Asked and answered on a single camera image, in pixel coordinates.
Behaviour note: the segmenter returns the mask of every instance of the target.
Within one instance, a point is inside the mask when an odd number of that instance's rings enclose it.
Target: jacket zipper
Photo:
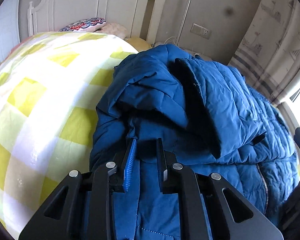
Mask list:
[[[265,190],[266,190],[266,206],[265,206],[265,212],[263,213],[264,216],[266,216],[267,214],[267,209],[268,209],[268,204],[269,204],[269,188],[268,188],[268,184],[266,182],[266,179],[265,177],[263,176],[262,174],[262,171],[261,171],[261,168],[260,168],[260,165],[257,163],[257,169],[258,169],[258,172],[260,174],[260,177],[262,179],[262,182],[263,182],[263,185],[265,186]]]

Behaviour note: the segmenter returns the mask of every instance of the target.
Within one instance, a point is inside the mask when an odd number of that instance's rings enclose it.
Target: pillow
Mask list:
[[[80,20],[75,23],[69,24],[62,28],[60,32],[88,32],[93,33],[94,31],[102,28],[106,24],[106,20],[103,18],[91,18]]]
[[[113,34],[121,39],[124,39],[128,35],[128,30],[120,24],[107,23],[101,28],[101,30],[96,31],[96,33]]]
[[[138,52],[152,48],[148,42],[139,37],[125,38],[124,40],[134,47]]]

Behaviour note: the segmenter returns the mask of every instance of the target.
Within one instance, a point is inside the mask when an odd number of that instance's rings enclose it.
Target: beige pillow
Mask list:
[[[95,33],[113,34],[121,39],[124,39],[127,37],[128,30],[120,24],[107,23],[101,28],[101,30],[95,31]]]
[[[152,48],[148,42],[139,37],[125,38],[124,40],[139,52]]]

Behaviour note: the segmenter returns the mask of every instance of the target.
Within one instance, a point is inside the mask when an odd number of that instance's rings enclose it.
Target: bed post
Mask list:
[[[154,0],[152,16],[149,24],[147,42],[154,44],[165,0]]]
[[[29,3],[29,8],[28,8],[28,33],[29,37],[34,35],[34,30],[33,30],[33,14],[31,10],[34,9],[33,7],[33,2],[31,1]]]

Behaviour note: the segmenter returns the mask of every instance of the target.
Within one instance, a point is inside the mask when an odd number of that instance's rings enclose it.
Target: wall outlet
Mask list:
[[[211,31],[208,30],[207,28],[205,27],[202,27],[202,30],[200,32],[200,36],[204,37],[205,39],[209,39],[210,38],[210,34],[211,34]]]
[[[204,28],[198,24],[193,23],[190,32],[197,34],[205,39],[209,39],[211,35],[211,31],[207,28]]]

